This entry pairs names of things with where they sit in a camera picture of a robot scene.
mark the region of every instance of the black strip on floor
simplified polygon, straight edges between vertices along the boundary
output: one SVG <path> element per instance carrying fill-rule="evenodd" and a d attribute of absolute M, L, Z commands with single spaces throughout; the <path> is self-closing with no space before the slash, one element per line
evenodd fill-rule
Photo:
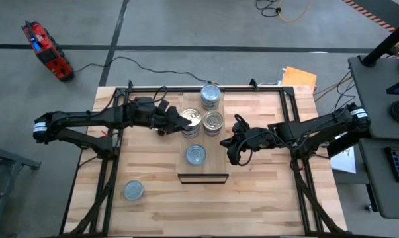
<path fill-rule="evenodd" d="M 394 28 L 399 27 L 399 4 L 392 0 L 353 0 Z"/>
<path fill-rule="evenodd" d="M 60 45 L 63 50 L 107 50 L 108 45 Z M 32 49 L 30 44 L 0 44 L 0 49 L 9 50 L 29 50 Z"/>
<path fill-rule="evenodd" d="M 247 46 L 117 46 L 116 50 L 190 51 L 190 52 L 327 52 L 369 53 L 372 48 L 307 48 L 307 47 L 247 47 Z"/>
<path fill-rule="evenodd" d="M 120 37 L 120 32 L 122 28 L 122 23 L 124 21 L 124 14 L 126 13 L 127 5 L 129 0 L 124 0 L 122 2 L 120 14 L 118 16 L 117 24 L 115 26 L 114 35 L 112 36 L 111 45 L 108 51 L 107 59 L 105 60 L 104 65 L 107 65 L 111 62 L 112 58 L 114 57 L 114 53 L 116 50 L 118 38 Z M 111 65 L 104 67 L 101 74 L 101 80 L 99 80 L 99 86 L 105 86 L 107 84 L 109 69 Z"/>

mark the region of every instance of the metal can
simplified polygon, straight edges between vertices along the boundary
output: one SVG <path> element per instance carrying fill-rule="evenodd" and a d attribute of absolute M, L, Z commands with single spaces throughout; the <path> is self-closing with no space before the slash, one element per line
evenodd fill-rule
<path fill-rule="evenodd" d="M 221 91 L 216 85 L 206 85 L 200 90 L 200 103 L 205 110 L 216 110 L 220 103 Z"/>
<path fill-rule="evenodd" d="M 124 196 L 129 201 L 135 201 L 142 197 L 144 194 L 143 185 L 137 181 L 132 180 L 126 184 L 126 188 L 124 189 Z"/>
<path fill-rule="evenodd" d="M 216 111 L 205 113 L 202 118 L 204 132 L 208 136 L 217 136 L 223 128 L 223 116 Z"/>
<path fill-rule="evenodd" d="M 185 157 L 190 165 L 201 166 L 205 164 L 206 151 L 200 145 L 192 145 L 186 150 Z"/>
<path fill-rule="evenodd" d="M 199 134 L 200 121 L 202 120 L 202 116 L 200 112 L 195 108 L 184 109 L 184 111 L 180 114 L 182 117 L 190 120 L 192 123 L 184 127 L 184 130 L 181 133 L 186 138 L 195 138 Z"/>

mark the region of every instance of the wooden tabletop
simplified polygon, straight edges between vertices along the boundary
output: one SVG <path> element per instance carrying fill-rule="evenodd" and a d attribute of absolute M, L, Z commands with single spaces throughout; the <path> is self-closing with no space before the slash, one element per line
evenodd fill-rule
<path fill-rule="evenodd" d="M 309 87 L 295 87 L 301 121 L 318 116 Z M 114 87 L 99 87 L 94 110 L 109 101 Z M 135 96 L 153 93 L 134 93 Z M 181 110 L 182 93 L 168 93 L 166 100 Z M 290 102 L 289 114 L 293 118 Z M 251 127 L 264 127 L 283 121 L 278 93 L 224 93 L 226 137 L 232 135 L 234 114 L 240 114 Z M 92 136 L 102 136 L 97 126 L 88 129 Z M 176 163 L 180 156 L 180 133 L 159 137 L 155 130 L 127 128 L 112 203 L 109 235 L 114 236 L 199 236 L 199 235 L 303 235 L 298 195 L 287 149 L 261 150 L 253 154 L 247 166 L 232 166 L 226 160 L 230 177 L 226 184 L 181 184 Z M 319 154 L 327 155 L 325 149 Z M 95 156 L 85 151 L 81 163 Z M 242 155 L 242 162 L 248 156 Z M 319 203 L 343 229 L 346 228 L 330 161 L 310 160 Z M 91 207 L 97 187 L 101 160 L 85 164 L 78 171 L 67 215 L 65 232 L 71 231 Z M 135 202 L 124 198 L 124 187 L 139 180 L 144 196 Z M 102 206 L 99 227 L 102 222 Z M 311 228 L 315 230 L 308 203 Z"/>

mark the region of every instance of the black pole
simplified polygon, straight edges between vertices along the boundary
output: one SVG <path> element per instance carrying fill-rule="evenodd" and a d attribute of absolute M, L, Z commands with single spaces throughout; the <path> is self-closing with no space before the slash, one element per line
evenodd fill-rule
<path fill-rule="evenodd" d="M 367 67 L 372 67 L 376 64 L 383 54 L 387 53 L 399 42 L 399 27 L 390 34 L 386 39 L 383 40 L 375 49 L 372 50 L 364 59 L 361 59 L 361 63 Z"/>

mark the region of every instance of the can lid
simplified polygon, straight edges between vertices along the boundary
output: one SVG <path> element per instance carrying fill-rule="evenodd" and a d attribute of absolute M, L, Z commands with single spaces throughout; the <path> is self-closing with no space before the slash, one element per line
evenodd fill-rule
<path fill-rule="evenodd" d="M 218 130 L 223 126 L 223 116 L 219 112 L 207 112 L 204 115 L 203 124 L 207 129 Z"/>
<path fill-rule="evenodd" d="M 206 151 L 200 145 L 192 145 L 186 150 L 186 160 L 193 166 L 201 166 L 205 164 Z"/>
<path fill-rule="evenodd" d="M 181 112 L 180 115 L 192 122 L 192 123 L 189 124 L 190 126 L 199 125 L 200 120 L 202 119 L 202 116 L 200 115 L 200 112 L 197 109 L 194 109 L 194 108 L 184 109 Z"/>
<path fill-rule="evenodd" d="M 124 196 L 127 200 L 135 201 L 139 199 L 144 193 L 143 185 L 137 181 L 132 180 L 126 184 L 126 189 L 124 190 Z"/>
<path fill-rule="evenodd" d="M 202 97 L 206 100 L 219 100 L 220 99 L 220 88 L 216 85 L 207 85 L 200 90 Z"/>

